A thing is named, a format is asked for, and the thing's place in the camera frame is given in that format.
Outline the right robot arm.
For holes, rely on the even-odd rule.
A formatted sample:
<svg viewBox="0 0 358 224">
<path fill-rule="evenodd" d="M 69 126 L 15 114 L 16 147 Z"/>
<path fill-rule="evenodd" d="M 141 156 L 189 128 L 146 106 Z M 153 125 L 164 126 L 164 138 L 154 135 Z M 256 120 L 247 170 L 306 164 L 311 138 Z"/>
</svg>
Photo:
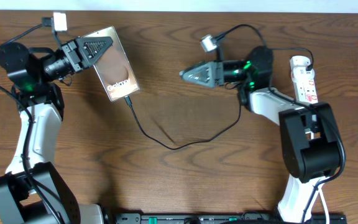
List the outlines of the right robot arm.
<svg viewBox="0 0 358 224">
<path fill-rule="evenodd" d="M 290 176 L 278 214 L 284 222 L 305 223 L 321 186 L 342 174 L 346 155 L 330 105 L 301 103 L 280 93 L 272 86 L 272 73 L 273 50 L 258 46 L 243 60 L 200 62 L 180 77 L 210 88 L 237 83 L 240 105 L 279 125 Z"/>
</svg>

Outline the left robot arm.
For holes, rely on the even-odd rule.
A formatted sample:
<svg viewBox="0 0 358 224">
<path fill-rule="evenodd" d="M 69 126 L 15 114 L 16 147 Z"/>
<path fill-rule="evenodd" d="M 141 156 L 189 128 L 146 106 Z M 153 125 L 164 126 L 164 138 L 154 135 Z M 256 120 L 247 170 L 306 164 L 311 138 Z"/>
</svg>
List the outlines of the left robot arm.
<svg viewBox="0 0 358 224">
<path fill-rule="evenodd" d="M 110 37 L 82 37 L 57 50 L 28 48 L 9 41 L 0 46 L 0 66 L 13 87 L 21 131 L 16 152 L 0 176 L 3 223 L 111 223 L 98 204 L 81 205 L 54 167 L 64 100 L 57 82 L 92 67 L 112 46 Z"/>
</svg>

